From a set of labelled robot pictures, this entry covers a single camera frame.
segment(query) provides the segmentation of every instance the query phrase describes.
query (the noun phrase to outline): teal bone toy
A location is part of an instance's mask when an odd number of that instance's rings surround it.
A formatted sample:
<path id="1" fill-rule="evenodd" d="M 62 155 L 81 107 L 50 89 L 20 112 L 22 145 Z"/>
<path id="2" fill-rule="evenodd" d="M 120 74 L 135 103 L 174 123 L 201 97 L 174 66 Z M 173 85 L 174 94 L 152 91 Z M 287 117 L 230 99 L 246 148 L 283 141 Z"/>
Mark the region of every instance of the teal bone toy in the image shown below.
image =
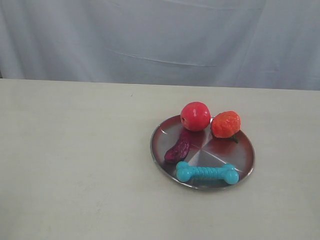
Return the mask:
<path id="1" fill-rule="evenodd" d="M 235 166 L 225 164 L 222 167 L 190 166 L 185 161 L 180 161 L 176 165 L 176 178 L 182 182 L 188 182 L 191 178 L 224 180 L 227 184 L 233 185 L 239 181 L 239 174 Z"/>

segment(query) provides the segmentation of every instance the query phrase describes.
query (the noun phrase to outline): metal plate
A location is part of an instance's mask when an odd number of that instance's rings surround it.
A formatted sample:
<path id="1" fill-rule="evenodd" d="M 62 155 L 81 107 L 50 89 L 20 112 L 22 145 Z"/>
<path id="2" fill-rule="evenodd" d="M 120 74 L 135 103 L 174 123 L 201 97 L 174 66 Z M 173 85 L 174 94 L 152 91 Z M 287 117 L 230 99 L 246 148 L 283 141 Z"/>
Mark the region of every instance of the metal plate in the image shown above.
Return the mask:
<path id="1" fill-rule="evenodd" d="M 151 137 L 150 149 L 153 160 L 172 180 L 194 189 L 217 190 L 238 185 L 253 171 L 255 152 L 247 136 L 240 130 L 236 133 L 238 143 L 230 139 L 215 138 L 211 134 L 209 125 L 203 131 L 191 133 L 190 151 L 184 161 L 191 166 L 199 167 L 222 167 L 223 164 L 233 164 L 239 174 L 239 182 L 235 185 L 228 185 L 223 180 L 191 179 L 186 183 L 179 182 L 176 178 L 176 164 L 166 163 L 164 156 L 177 142 L 182 130 L 180 116 L 177 115 L 162 122 Z"/>

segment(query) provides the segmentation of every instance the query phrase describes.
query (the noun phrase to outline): tabletop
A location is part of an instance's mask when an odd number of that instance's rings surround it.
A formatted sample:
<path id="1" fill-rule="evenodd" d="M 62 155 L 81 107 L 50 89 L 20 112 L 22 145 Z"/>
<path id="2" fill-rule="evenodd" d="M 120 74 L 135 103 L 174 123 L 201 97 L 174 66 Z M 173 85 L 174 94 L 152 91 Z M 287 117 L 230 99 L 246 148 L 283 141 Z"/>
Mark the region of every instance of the tabletop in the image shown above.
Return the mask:
<path id="1" fill-rule="evenodd" d="M 234 110 L 255 150 L 239 186 L 202 192 L 150 138 L 189 102 Z M 1 240 L 319 240 L 320 92 L 0 80 Z"/>

